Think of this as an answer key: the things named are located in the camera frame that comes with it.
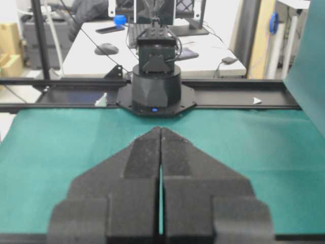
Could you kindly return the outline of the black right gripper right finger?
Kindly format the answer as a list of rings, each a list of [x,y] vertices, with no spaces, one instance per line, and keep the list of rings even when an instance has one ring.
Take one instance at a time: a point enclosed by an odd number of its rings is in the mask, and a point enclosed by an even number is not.
[[[161,131],[167,243],[273,243],[250,180],[170,129]]]

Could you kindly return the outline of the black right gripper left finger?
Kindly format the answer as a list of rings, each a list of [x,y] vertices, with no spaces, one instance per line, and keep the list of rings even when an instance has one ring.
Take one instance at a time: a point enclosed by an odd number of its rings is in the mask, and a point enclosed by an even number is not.
[[[161,129],[75,177],[53,209],[49,243],[153,243]]]

